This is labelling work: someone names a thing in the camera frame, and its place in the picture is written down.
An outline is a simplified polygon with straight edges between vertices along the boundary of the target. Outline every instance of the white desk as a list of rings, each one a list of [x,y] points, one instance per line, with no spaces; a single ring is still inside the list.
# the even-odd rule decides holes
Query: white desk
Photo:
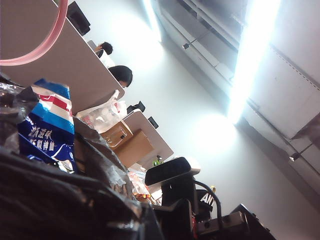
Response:
[[[2,0],[1,59],[19,57],[37,47],[52,28],[57,12],[51,0]],[[40,59],[0,70],[23,86],[41,78],[68,85],[74,114],[106,102],[116,89],[119,98],[125,94],[68,19],[55,45]]]
[[[160,136],[154,126],[152,126],[149,120],[139,109],[135,109],[128,116],[126,116],[123,121],[128,125],[133,133],[141,129],[154,148],[152,152],[138,162],[144,168],[151,168],[152,159],[157,155],[161,156],[165,160],[174,154],[172,149],[168,146],[165,140]]]

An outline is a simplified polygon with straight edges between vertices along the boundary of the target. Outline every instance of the cardboard box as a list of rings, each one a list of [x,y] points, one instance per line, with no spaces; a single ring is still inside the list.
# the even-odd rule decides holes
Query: cardboard box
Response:
[[[127,124],[122,120],[100,135],[106,140],[112,150],[119,148],[134,136]]]
[[[122,164],[129,168],[153,150],[154,147],[151,145],[144,132],[140,129],[135,132],[133,137],[131,137],[127,142],[113,151],[118,156]]]

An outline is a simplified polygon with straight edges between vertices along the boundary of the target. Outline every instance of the snack bag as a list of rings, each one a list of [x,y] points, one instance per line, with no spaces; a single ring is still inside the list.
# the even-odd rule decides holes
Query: snack bag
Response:
[[[45,163],[58,162],[66,172],[76,171],[69,87],[43,78],[31,87],[39,102],[17,125],[20,153]]]

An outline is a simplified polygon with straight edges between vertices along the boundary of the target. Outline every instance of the pink cable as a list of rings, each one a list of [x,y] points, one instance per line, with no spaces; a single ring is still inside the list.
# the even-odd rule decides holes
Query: pink cable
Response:
[[[12,59],[0,59],[0,66],[17,66],[33,62],[46,54],[58,39],[64,27],[68,11],[68,0],[60,0],[58,15],[49,35],[33,51]]]

